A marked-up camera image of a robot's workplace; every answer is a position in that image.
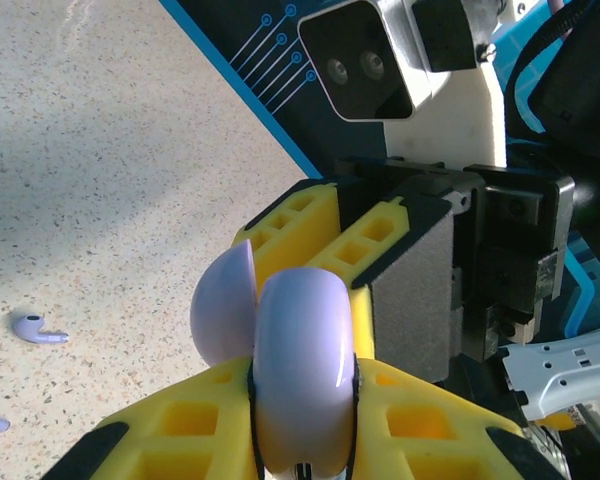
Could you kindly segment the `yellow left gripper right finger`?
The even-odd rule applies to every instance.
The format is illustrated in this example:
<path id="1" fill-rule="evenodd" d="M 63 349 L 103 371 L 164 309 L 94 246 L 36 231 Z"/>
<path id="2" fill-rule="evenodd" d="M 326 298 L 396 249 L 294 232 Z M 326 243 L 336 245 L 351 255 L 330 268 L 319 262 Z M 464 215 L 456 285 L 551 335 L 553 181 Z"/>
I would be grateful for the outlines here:
<path id="1" fill-rule="evenodd" d="M 559 479 L 513 421 L 360 359 L 353 479 Z"/>

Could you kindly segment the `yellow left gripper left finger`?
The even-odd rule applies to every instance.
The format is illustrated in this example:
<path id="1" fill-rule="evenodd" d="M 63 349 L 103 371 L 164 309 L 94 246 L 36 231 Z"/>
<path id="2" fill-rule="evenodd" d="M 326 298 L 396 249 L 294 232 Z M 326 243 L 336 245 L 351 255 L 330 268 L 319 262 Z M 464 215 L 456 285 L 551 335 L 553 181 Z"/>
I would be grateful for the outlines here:
<path id="1" fill-rule="evenodd" d="M 261 479 L 248 357 L 212 367 L 103 419 L 47 479 Z"/>

